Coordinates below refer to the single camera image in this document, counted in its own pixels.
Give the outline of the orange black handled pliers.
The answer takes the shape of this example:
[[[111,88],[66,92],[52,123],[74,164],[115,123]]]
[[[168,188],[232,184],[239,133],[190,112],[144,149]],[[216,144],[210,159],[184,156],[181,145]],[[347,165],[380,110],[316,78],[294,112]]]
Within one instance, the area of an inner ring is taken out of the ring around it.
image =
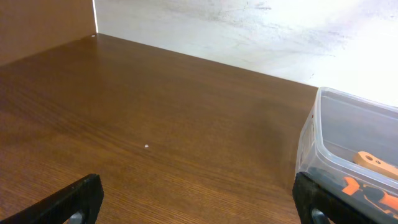
[[[310,177],[328,193],[346,205],[369,215],[397,223],[397,195],[349,175],[338,176],[325,169],[312,167]]]

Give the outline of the red scraper wooden handle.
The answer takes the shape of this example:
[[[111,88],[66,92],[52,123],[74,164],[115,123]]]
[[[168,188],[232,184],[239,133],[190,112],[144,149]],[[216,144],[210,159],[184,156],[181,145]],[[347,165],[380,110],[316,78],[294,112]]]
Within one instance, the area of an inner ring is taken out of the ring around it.
[[[359,151],[354,155],[353,160],[354,163],[359,166],[397,180],[397,167],[377,158],[368,152]]]

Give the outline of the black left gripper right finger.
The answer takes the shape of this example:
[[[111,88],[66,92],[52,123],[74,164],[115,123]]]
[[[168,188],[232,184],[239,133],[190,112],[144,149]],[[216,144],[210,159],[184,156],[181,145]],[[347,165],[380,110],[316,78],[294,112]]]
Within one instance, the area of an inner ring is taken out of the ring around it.
[[[292,196],[302,223],[377,223],[374,209],[306,172],[296,174]]]

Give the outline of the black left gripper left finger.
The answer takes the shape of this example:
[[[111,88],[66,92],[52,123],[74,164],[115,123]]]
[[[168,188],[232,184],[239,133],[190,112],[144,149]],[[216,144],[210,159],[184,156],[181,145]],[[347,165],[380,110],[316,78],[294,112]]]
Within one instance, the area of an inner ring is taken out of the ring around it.
[[[89,174],[1,223],[95,224],[104,199],[98,174]]]

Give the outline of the clear plastic container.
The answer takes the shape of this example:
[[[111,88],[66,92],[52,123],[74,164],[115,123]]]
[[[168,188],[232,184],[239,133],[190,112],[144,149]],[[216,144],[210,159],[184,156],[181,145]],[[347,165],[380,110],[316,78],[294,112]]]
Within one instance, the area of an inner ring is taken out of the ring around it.
[[[295,175],[315,167],[397,195],[397,180],[354,163],[359,151],[397,167],[397,108],[320,88],[300,133]]]

